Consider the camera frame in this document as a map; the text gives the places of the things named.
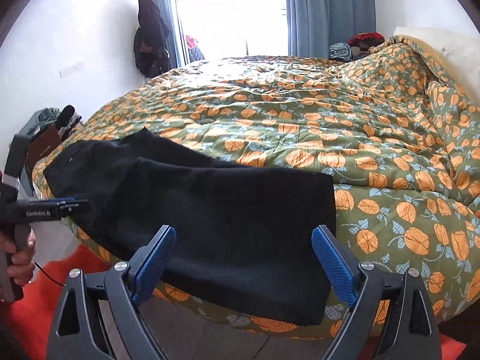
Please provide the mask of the person's left hand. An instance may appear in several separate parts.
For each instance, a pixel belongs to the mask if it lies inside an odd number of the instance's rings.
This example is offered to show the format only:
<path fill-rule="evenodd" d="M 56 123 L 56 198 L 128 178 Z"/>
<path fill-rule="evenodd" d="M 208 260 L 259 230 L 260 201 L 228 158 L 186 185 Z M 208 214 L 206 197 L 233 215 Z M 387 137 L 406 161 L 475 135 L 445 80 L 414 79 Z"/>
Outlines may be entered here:
<path fill-rule="evenodd" d="M 11 254 L 11 264 L 7 267 L 7 273 L 13 281 L 21 287 L 24 287 L 33 277 L 35 269 L 32 261 L 35 255 L 36 237 L 33 230 L 27 237 L 26 246 L 22 250 L 17 250 L 13 240 L 1 232 L 1 249 L 7 254 Z"/>

